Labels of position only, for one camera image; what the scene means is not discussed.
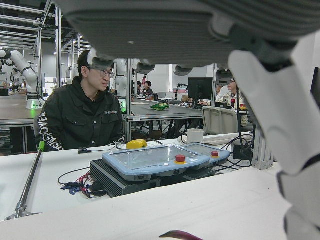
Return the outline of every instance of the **short black hair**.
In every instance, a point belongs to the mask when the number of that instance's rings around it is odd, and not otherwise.
[[[146,83],[146,84],[148,84],[148,85],[149,85],[149,87],[151,87],[151,86],[152,86],[152,83],[151,83],[150,81],[146,81],[145,83]]]
[[[81,55],[78,58],[78,72],[79,72],[79,77],[81,80],[84,77],[84,76],[82,76],[81,68],[83,66],[89,66],[89,63],[88,63],[89,52],[90,52],[90,50],[85,50],[83,53],[81,53]]]

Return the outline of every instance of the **computer monitor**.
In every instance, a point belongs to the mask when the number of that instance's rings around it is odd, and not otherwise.
[[[199,99],[212,100],[214,79],[212,77],[189,77],[188,97],[198,104]]]

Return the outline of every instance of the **white chair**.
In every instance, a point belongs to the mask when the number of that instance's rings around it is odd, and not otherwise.
[[[231,134],[238,132],[237,113],[215,106],[202,108],[204,135]]]
[[[158,92],[158,98],[165,99],[166,98],[166,92],[165,91]]]

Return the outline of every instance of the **red emergency stop button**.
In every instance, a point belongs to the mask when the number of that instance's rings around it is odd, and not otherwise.
[[[186,163],[186,156],[185,155],[176,155],[175,156],[175,163],[176,164],[185,164]]]
[[[218,158],[219,157],[219,152],[218,151],[212,151],[211,152],[211,157],[212,158]]]

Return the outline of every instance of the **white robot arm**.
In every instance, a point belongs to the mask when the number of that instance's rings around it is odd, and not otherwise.
[[[8,63],[12,62],[16,69],[25,78],[26,82],[26,98],[27,109],[42,108],[45,101],[41,98],[38,92],[38,77],[31,65],[25,60],[24,56],[19,51],[8,51],[7,49],[0,49],[0,59],[3,59]]]
[[[116,74],[114,82],[118,86],[116,87],[116,95],[118,97],[126,97],[127,94],[127,63],[125,59],[114,60],[116,64]]]

